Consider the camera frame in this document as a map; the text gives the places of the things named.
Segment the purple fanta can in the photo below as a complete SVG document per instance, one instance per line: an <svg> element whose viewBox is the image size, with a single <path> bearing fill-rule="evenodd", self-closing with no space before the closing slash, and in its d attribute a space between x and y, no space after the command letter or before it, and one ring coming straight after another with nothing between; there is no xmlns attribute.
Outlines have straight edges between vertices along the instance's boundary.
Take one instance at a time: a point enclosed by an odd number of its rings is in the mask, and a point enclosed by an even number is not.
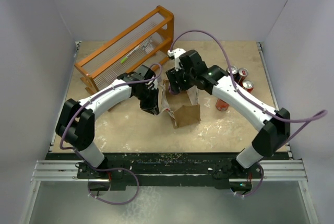
<svg viewBox="0 0 334 224"><path fill-rule="evenodd" d="M169 93L172 94L172 95L177 95L177 94L178 94L178 92L175 92L175 91L172 89L171 85L169 85Z"/></svg>

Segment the watermelon print canvas bag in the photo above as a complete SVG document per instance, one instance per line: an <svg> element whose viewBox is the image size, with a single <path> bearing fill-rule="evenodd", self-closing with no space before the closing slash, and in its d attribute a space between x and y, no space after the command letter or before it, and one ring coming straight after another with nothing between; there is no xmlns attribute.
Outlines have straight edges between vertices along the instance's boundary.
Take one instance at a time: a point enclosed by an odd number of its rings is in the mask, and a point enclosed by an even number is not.
<svg viewBox="0 0 334 224"><path fill-rule="evenodd" d="M177 95L170 92L170 83L164 79L159 83L161 89L160 108L166 112L174 128L192 125L201 121L198 89L191 87Z"/></svg>

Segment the dark black soda can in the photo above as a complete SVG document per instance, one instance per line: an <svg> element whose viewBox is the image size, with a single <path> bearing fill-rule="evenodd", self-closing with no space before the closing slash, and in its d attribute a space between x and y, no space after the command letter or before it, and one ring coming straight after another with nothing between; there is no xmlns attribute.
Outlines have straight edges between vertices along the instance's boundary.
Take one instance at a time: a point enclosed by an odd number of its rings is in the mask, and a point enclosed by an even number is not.
<svg viewBox="0 0 334 224"><path fill-rule="evenodd" d="M227 67L226 68L226 72L228 74L232 74L234 81L237 80L237 78L238 78L238 68L237 67L235 67L233 65L230 66L230 67Z"/></svg>

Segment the red coke can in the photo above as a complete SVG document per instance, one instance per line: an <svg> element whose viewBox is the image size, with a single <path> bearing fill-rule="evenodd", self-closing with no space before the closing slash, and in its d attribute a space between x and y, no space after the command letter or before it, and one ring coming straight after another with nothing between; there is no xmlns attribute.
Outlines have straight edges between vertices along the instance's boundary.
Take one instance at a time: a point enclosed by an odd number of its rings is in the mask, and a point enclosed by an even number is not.
<svg viewBox="0 0 334 224"><path fill-rule="evenodd" d="M251 93L254 90L254 83L251 80L243 80L242 88Z"/></svg>
<svg viewBox="0 0 334 224"><path fill-rule="evenodd" d="M226 111L229 108L229 104L221 99L216 101L216 109L219 111Z"/></svg>

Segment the silver blue red can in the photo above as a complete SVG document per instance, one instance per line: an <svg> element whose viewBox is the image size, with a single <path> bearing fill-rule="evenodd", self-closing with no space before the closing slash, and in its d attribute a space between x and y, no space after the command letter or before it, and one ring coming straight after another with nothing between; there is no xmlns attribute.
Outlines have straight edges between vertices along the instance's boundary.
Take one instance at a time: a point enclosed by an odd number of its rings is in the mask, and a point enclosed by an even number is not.
<svg viewBox="0 0 334 224"><path fill-rule="evenodd" d="M246 68L240 68L236 76L236 82L242 84L243 81L247 78L249 72Z"/></svg>

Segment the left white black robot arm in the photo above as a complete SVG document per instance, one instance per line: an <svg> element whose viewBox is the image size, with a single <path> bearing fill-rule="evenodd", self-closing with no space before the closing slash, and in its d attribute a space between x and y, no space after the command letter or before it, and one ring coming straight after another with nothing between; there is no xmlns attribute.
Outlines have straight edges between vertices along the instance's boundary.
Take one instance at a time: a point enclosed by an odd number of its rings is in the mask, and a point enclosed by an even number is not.
<svg viewBox="0 0 334 224"><path fill-rule="evenodd" d="M159 76L150 67L141 65L137 71L120 74L92 96L79 101L65 101L55 129L61 138L60 149L73 150L90 164L89 172L95 178L104 177L108 160L94 143L96 119L131 97L139 100L143 111L158 115Z"/></svg>

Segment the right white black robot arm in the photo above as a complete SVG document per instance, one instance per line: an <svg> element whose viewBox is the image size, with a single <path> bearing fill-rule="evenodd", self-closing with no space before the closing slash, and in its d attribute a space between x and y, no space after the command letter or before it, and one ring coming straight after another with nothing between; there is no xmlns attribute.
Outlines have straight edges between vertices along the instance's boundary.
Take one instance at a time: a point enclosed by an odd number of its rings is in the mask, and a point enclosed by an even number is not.
<svg viewBox="0 0 334 224"><path fill-rule="evenodd" d="M169 50L168 57L174 61L174 67L166 71L174 93L192 87L204 90L233 107L258 131L252 143L236 156L232 164L232 172L236 177L245 177L253 164L264 157L271 157L288 140L288 110L275 110L240 85L233 85L233 78L228 72L217 65L207 67L195 50Z"/></svg>

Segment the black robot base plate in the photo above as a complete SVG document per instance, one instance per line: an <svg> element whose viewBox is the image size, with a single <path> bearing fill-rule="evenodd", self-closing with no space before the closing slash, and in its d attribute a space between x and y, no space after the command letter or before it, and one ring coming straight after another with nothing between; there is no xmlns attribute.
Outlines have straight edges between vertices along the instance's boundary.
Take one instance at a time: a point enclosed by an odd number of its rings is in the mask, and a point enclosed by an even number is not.
<svg viewBox="0 0 334 224"><path fill-rule="evenodd" d="M263 178L258 163L248 169L237 165L234 152L191 153L108 153L108 162L99 171L84 162L76 163L77 176L111 191L128 186L214 187L250 191L252 180Z"/></svg>

